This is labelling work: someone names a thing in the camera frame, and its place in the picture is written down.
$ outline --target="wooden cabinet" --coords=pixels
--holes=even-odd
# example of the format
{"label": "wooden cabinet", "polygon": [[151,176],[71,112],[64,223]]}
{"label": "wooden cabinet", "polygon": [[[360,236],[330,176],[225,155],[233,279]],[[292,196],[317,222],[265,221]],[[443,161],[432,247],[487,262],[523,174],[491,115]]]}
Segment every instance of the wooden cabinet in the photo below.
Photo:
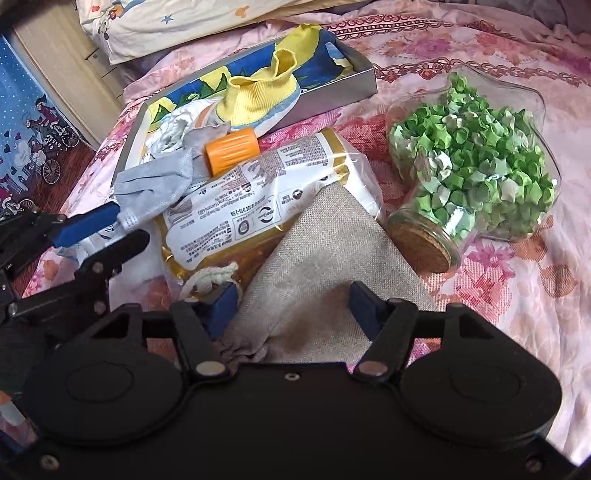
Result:
{"label": "wooden cabinet", "polygon": [[97,148],[122,109],[124,84],[82,30],[75,2],[54,0],[8,36],[56,105]]}

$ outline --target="wooden floor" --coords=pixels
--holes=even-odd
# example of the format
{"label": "wooden floor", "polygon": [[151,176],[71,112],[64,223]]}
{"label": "wooden floor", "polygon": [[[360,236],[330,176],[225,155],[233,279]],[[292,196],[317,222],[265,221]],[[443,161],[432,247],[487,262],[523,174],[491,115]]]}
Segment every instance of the wooden floor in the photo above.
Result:
{"label": "wooden floor", "polygon": [[[33,200],[44,212],[58,213],[94,156],[95,153],[83,143],[71,150],[61,152],[57,158],[61,168],[60,178],[57,183],[49,185],[41,175],[36,175],[34,186],[26,192],[27,197]],[[22,294],[25,290],[36,269],[37,261],[33,262],[18,277],[14,283],[18,294]]]}

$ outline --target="orange bottle cap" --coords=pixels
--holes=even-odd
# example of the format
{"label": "orange bottle cap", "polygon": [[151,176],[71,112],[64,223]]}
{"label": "orange bottle cap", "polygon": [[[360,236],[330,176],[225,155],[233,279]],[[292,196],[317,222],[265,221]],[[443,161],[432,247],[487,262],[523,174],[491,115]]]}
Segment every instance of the orange bottle cap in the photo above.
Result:
{"label": "orange bottle cap", "polygon": [[216,176],[241,161],[260,155],[261,150],[254,129],[248,127],[205,144],[205,153],[212,175]]}

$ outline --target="printed label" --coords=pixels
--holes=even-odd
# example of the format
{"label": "printed label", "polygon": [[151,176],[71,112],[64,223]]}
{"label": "printed label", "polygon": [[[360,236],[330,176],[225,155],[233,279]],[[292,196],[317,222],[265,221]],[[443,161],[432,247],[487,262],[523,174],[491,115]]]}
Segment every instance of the printed label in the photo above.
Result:
{"label": "printed label", "polygon": [[187,270],[301,213],[338,179],[322,134],[301,138],[240,163],[163,213],[166,243]]}

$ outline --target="pink floral bedsheet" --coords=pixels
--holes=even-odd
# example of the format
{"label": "pink floral bedsheet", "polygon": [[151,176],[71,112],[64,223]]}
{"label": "pink floral bedsheet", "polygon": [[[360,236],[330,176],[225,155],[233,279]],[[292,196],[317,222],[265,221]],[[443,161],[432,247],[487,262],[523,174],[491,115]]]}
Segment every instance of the pink floral bedsheet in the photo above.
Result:
{"label": "pink floral bedsheet", "polygon": [[[550,31],[531,18],[495,8],[394,0],[375,2],[344,17],[304,14],[195,41],[169,54],[125,90],[126,109],[62,212],[73,215],[106,201],[121,148],[145,98],[300,22],[322,23],[365,54],[375,67],[378,94],[275,132],[262,146],[271,148],[334,125],[370,159],[389,209],[395,209],[404,194],[385,143],[385,110],[394,99],[443,86],[446,72],[462,63],[536,88],[544,96],[543,134],[563,176],[552,214],[529,240],[478,240],[457,272],[424,280],[441,307],[464,302],[556,373],[563,403],[548,439],[573,462],[581,462],[591,453],[591,347],[586,342],[591,335],[589,37],[575,37],[563,27]],[[26,294],[57,281],[63,275],[61,262],[53,252],[46,253]],[[152,308],[165,306],[164,282],[154,281],[145,300]]]}

